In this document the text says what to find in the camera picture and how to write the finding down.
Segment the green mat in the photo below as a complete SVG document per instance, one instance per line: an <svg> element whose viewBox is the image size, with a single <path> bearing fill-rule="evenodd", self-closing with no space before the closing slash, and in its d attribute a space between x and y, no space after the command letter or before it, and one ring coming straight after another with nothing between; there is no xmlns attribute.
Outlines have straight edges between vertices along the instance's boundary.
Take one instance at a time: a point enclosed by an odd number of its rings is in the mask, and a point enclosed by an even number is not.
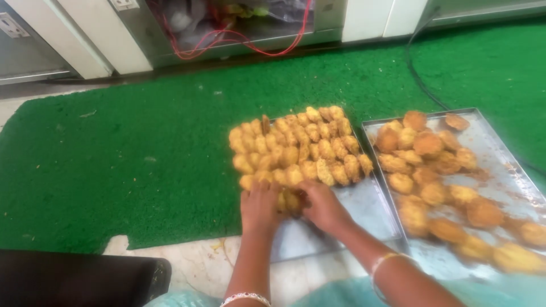
<svg viewBox="0 0 546 307"><path fill-rule="evenodd" d="M537 22L436 33L414 46L415 66L546 168L544 37ZM100 253L117 234L131 249L239 234L229 129L306 105L339 104L356 127L439 111L403 59L403 45L367 46L26 102L0 134L0 248Z"/></svg>

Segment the red wire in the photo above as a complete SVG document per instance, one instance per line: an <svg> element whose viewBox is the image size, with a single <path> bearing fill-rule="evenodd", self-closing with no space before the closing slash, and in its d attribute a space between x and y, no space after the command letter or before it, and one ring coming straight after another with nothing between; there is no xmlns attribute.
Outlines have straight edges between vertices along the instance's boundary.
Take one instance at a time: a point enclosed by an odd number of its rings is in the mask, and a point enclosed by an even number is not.
<svg viewBox="0 0 546 307"><path fill-rule="evenodd" d="M159 5L153 1L150 1L150 3L154 4L157 9L159 10ZM198 56L200 56L201 54L203 54L205 51L207 51L208 49L212 48L214 45L218 44L218 43L223 43L223 42L236 42L236 43L241 43L243 44L244 46L247 46L248 48L258 52L258 53L261 53L261 54L264 54L264 55L268 55L268 56L281 56L281 55L285 55L287 53L289 53L290 51L292 51L298 44L299 42L301 41L301 38L303 37L304 33L305 33L305 25L307 24L307 17L309 15L309 9L311 7L311 0L307 0L307 6L305 7L305 13L304 13L304 19L303 19L303 24L301 25L301 29L300 31L298 32L298 34L296 35L296 38L294 39L294 41L292 42L292 44L286 48L285 50L283 51L280 51L276 54L270 54L268 52L265 52L263 50L260 50L258 49L251 41L249 38L247 38L246 36L244 36L243 34L239 33L239 32L235 32L235 31L231 31L231 30L214 30L214 31L211 31L209 33L207 33L206 35L204 35L201 40L197 43L197 45L195 46L195 48L191 51L181 51L178 49L178 43L176 41L176 37L173 35L171 29L170 29L170 26L169 26L169 23L167 21L167 17L165 16L165 14L162 14L163 15L163 26L165 27L165 29L167 29L167 33L170 37L170 43L171 43L171 47L173 48L173 50L175 51L175 54L182 60L191 60L193 58L196 58ZM211 34L214 34L214 33L233 33L233 34L236 34L236 35L239 35L240 37L242 37L243 39L245 39L245 41L241 41L241 40L236 40L236 39L220 39L220 40L215 40L214 42L212 42L211 44L209 44L207 47L201 49L199 52L197 52L196 55L194 55L194 53L197 51L197 49L199 48L199 45L205 40L206 37L208 37L209 35Z"/></svg>

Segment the white bangle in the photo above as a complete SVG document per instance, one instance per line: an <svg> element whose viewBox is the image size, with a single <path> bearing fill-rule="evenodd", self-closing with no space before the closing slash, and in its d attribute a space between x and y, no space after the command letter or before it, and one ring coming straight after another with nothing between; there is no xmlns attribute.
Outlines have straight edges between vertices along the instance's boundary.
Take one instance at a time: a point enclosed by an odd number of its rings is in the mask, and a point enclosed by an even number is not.
<svg viewBox="0 0 546 307"><path fill-rule="evenodd" d="M382 301L384 302L385 304L388 305L387 303L387 300L385 299L385 297L383 295L379 295L379 293L377 292L377 286L374 282L374 279L375 279L375 274L377 272L377 269L379 268L379 266L387 259L389 258L393 258L393 257L404 257L406 259L409 259L411 260L414 264L416 264L418 266L418 263L415 259L413 259L412 257L404 254L404 253L393 253L393 252L390 252L388 254L386 254L385 256L379 258L372 266L372 272L370 274L370 282L372 284L372 289L373 289L373 292L375 293L375 295Z"/></svg>
<svg viewBox="0 0 546 307"><path fill-rule="evenodd" d="M227 299L225 299L225 301L222 303L222 305L220 305L220 307L224 307L227 304L233 302L234 300L240 299L240 298L254 299L254 300L257 300L258 302L264 304L267 307L271 307L271 303L269 303L269 301L265 297L261 296L260 294L248 293L248 292L234 294L234 295L228 297Z"/></svg>

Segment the power socket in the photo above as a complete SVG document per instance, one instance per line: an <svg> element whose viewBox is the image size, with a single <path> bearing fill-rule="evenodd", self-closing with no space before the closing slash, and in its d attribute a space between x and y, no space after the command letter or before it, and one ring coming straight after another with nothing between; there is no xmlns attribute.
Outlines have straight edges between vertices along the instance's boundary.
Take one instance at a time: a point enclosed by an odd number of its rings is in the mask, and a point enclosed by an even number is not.
<svg viewBox="0 0 546 307"><path fill-rule="evenodd" d="M136 0L110 0L116 10L123 11L129 9L138 9L138 3Z"/></svg>
<svg viewBox="0 0 546 307"><path fill-rule="evenodd" d="M11 38L30 36L8 13L0 13L0 29Z"/></svg>

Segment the aluminum baking tray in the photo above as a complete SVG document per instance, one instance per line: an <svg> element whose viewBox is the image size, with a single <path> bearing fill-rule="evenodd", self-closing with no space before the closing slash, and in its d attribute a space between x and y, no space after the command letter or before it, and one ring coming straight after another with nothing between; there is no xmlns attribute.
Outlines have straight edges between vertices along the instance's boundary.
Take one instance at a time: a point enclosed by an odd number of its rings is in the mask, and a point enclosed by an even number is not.
<svg viewBox="0 0 546 307"><path fill-rule="evenodd" d="M470 127L456 133L463 147L476 153L478 166L489 171L489 179L482 181L462 175L444 176L446 184L458 184L475 188L480 195L498 201L501 209L514 217L532 219L535 222L546 222L546 200L531 179L523 171L518 161L498 137L484 116L476 108L453 110L427 114L427 126L434 132L447 129L445 124L446 113L455 113L470 122ZM371 159L377 167L379 154L372 144L378 129L394 119L365 121L362 129L366 135L367 146L373 152ZM396 192L389 189L383 172L377 167L381 185L388 191L387 201L394 207L393 196ZM491 245L497 245L506 240L515 241L503 228L496 227L491 231L481 231L469 227L466 219L449 206L441 206L431 213L431 217L444 216L464 225L466 232L476 235ZM461 262L442 242L410 238L409 252L423 270L437 279L478 278L494 280L500 272L487 264L468 264Z"/></svg>
<svg viewBox="0 0 546 307"><path fill-rule="evenodd" d="M357 184L333 187L341 204L355 222L381 241L401 250L408 249L407 240L394 211L391 210L375 173ZM271 251L271 262L301 258L345 248L336 239L305 219L289 219L281 224Z"/></svg>

